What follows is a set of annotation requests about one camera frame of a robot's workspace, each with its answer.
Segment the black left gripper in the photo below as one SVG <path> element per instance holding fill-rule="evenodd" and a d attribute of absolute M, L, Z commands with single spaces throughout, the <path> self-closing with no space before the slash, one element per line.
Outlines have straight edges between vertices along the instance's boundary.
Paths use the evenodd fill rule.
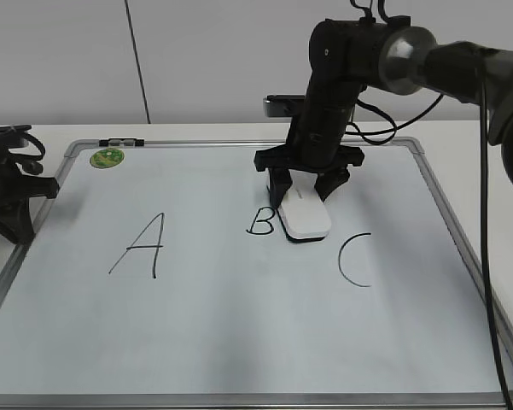
<path fill-rule="evenodd" d="M 20 126 L 0 126 L 0 235 L 13 244 L 28 244 L 34 237 L 30 202 L 24 198 L 55 199 L 60 186 L 55 178 L 21 175 L 9 150 L 21 148 Z M 19 177 L 17 192 L 13 183 Z"/>

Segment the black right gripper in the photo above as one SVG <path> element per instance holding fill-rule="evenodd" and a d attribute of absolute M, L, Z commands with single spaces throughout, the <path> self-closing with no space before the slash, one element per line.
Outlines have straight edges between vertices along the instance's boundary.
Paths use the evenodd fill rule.
<path fill-rule="evenodd" d="M 364 161 L 360 148 L 341 145 L 347 122 L 364 86 L 359 82 L 311 79 L 287 141 L 254 156 L 257 171 L 269 169 L 270 205 L 279 208 L 293 184 L 289 169 L 321 173 L 314 189 L 322 202 L 350 179 L 347 165 Z"/>

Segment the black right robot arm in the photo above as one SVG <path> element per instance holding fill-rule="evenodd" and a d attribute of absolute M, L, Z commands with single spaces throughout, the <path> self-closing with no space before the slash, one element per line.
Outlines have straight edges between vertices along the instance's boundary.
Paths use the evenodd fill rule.
<path fill-rule="evenodd" d="M 268 116 L 290 118 L 285 143 L 254 157 L 256 169 L 269 174 L 272 207 L 281 204 L 294 170 L 315 174 L 315 190 L 325 199 L 348 181 L 349 166 L 362 164 L 362 151 L 341 140 L 359 95 L 369 87 L 401 96 L 429 89 L 486 109 L 486 139 L 500 147 L 513 184 L 513 50 L 471 42 L 439 44 L 405 16 L 385 24 L 369 17 L 323 20 L 308 50 L 306 92 L 265 99 Z"/>

